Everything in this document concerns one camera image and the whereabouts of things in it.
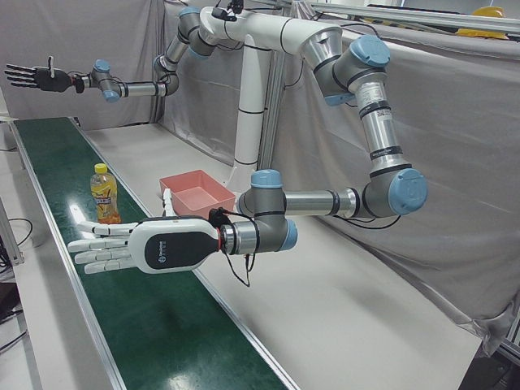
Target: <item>white robotic hand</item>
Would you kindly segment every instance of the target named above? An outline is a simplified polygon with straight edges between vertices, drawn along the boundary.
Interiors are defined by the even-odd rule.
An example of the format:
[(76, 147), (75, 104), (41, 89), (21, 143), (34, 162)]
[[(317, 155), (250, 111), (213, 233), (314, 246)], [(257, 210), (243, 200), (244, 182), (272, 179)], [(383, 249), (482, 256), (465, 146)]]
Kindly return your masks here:
[[(164, 201), (165, 214), (172, 214), (166, 194)], [(74, 261), (86, 264), (86, 274), (132, 267), (149, 274), (188, 271), (221, 247), (219, 230), (197, 216), (165, 216), (111, 225), (84, 221), (78, 228), (104, 236), (67, 246), (70, 252), (80, 252)]]

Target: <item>juice bottle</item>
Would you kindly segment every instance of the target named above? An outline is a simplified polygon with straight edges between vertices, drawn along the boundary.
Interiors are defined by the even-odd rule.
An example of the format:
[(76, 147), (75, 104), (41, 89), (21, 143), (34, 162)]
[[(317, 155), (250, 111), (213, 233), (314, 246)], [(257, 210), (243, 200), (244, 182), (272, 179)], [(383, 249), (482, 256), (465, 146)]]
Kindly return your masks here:
[(90, 191), (96, 202), (97, 221), (99, 223), (121, 223), (117, 211), (117, 182), (107, 172), (106, 164), (96, 164), (96, 172), (90, 178)]

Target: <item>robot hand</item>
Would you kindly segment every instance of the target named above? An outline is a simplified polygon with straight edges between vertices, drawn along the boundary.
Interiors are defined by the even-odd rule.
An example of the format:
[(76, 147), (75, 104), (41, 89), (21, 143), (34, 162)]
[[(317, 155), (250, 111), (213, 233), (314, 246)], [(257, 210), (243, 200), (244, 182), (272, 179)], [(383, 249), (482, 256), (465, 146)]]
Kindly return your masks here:
[(84, 232), (103, 238), (78, 240), (67, 247), (78, 253), (86, 274), (137, 267), (148, 274), (189, 271), (221, 247), (219, 230), (200, 217), (158, 217), (139, 223), (105, 225), (84, 221)]
[(6, 65), (4, 72), (11, 85), (23, 88), (39, 88), (42, 91), (64, 92), (74, 85), (74, 78), (65, 71), (54, 69), (53, 58), (48, 67), (20, 67)]

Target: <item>cable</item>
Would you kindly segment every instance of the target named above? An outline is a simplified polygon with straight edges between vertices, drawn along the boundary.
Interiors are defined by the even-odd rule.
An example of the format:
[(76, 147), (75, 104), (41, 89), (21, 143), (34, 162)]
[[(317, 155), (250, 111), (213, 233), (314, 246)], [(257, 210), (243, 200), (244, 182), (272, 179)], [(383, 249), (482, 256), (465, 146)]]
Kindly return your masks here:
[(25, 331), (24, 333), (22, 333), (21, 335), (19, 335), (18, 337), (16, 337), (14, 340), (12, 341), (9, 341), (7, 344), (3, 345), (2, 347), (0, 347), (0, 353), (2, 353), (3, 351), (5, 351), (6, 349), (9, 349), (12, 345), (16, 344), (16, 342), (22, 340), (22, 338), (27, 335), (27, 331)]
[(395, 224), (397, 223), (397, 221), (399, 221), (399, 219), (401, 219), (401, 216), (398, 215), (397, 218), (395, 218), (395, 219), (393, 220), (393, 222), (389, 223), (388, 225), (385, 225), (385, 226), (378, 226), (378, 227), (370, 227), (370, 226), (362, 226), (362, 225), (358, 225), (357, 223), (352, 222), (350, 219), (340, 217), (339, 215), (333, 215), (333, 217), (334, 217), (334, 218), (341, 219), (342, 221), (345, 221), (346, 223), (350, 223), (350, 224), (353, 225), (353, 226), (356, 226), (356, 227), (361, 228), (361, 229), (366, 229), (366, 230), (382, 230), (382, 229), (387, 229), (387, 228), (390, 228), (391, 226), (395, 225)]
[(345, 27), (350, 27), (350, 26), (364, 26), (364, 27), (368, 27), (370, 30), (372, 30), (374, 32), (374, 34), (380, 39), (381, 36), (379, 35), (379, 33), (377, 32), (377, 30), (374, 28), (374, 26), (370, 26), (369, 24), (365, 24), (365, 23), (348, 23), (348, 24), (340, 24), (340, 27), (344, 30), (347, 30), (347, 31), (350, 31), (351, 33), (356, 33), (356, 34), (359, 34), (360, 32), (358, 31), (355, 31), (355, 30), (351, 30), (349, 28), (345, 28)]
[(249, 265), (249, 260), (248, 258), (246, 257), (245, 258), (245, 275), (246, 275), (246, 278), (247, 278), (247, 282), (245, 280), (243, 280), (236, 272), (235, 272), (235, 269), (233, 268), (233, 265), (231, 263), (231, 259), (229, 258), (229, 255), (227, 253), (225, 253), (224, 251), (222, 251), (222, 253), (224, 254), (224, 256), (226, 256), (226, 259), (227, 259), (227, 263), (229, 264), (229, 267), (231, 268), (231, 272), (233, 273), (233, 275), (245, 286), (245, 287), (251, 287), (251, 282), (249, 281), (249, 273), (250, 273), (250, 270), (248, 268), (248, 265)]
[[(251, 223), (254, 223), (254, 220), (249, 217), (248, 215), (245, 215), (245, 214), (240, 214), (240, 213), (235, 213), (233, 211), (229, 211), (229, 210), (226, 210), (224, 209), (223, 207), (221, 207), (220, 209), (222, 209), (222, 212), (224, 214), (228, 214), (228, 215), (236, 215), (237, 217), (242, 217), (242, 218), (246, 218), (248, 219)], [(245, 277), (247, 279), (247, 281), (243, 280), (236, 272), (235, 272), (235, 269), (233, 268), (233, 265), (231, 263), (231, 259), (229, 258), (228, 254), (226, 252), (224, 252), (224, 250), (222, 249), (222, 253), (226, 256), (226, 259), (227, 259), (227, 263), (229, 264), (230, 268), (231, 268), (231, 272), (233, 273), (233, 275), (245, 286), (245, 287), (251, 287), (251, 282), (249, 281), (249, 273), (253, 270), (253, 267), (254, 267), (254, 260), (256, 259), (257, 257), (257, 254), (256, 252), (253, 252), (253, 257), (251, 258), (251, 253), (247, 253), (244, 257), (245, 257)]]
[(16, 243), (18, 246), (20, 246), (29, 238), (29, 236), (33, 232), (33, 223), (26, 218), (11, 218), (9, 219), (9, 221), (24, 221), (27, 222), (30, 226), (29, 233), (27, 233), (27, 236), (25, 236), (25, 238), (22, 241)]
[(291, 83), (289, 85), (284, 85), (284, 90), (287, 89), (287, 88), (291, 88), (294, 85), (298, 84), (298, 81), (300, 81), (300, 79), (301, 79), (301, 75), (303, 75), (303, 60), (301, 61), (300, 75), (298, 76), (298, 78), (296, 79), (295, 82), (293, 82), (293, 83)]

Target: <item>conveyor belt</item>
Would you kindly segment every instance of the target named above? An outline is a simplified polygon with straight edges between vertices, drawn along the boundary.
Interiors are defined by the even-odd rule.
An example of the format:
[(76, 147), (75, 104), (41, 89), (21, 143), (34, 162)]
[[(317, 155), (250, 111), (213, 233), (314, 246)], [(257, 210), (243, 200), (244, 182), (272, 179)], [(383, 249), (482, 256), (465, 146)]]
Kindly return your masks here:
[[(56, 232), (65, 244), (83, 238), (69, 207), (77, 205), (95, 220), (89, 178), (102, 159), (70, 119), (20, 120), (12, 127)], [(143, 219), (145, 212), (123, 185), (118, 190), (123, 222)], [(85, 316), (95, 314), (87, 318), (91, 332), (99, 326), (97, 343), (110, 350), (98, 346), (107, 370), (114, 371), (115, 388), (286, 388), (271, 369), (273, 362), (263, 360), (192, 272), (147, 275), (131, 269), (86, 275), (64, 257), (88, 298), (82, 302), (80, 291)]]

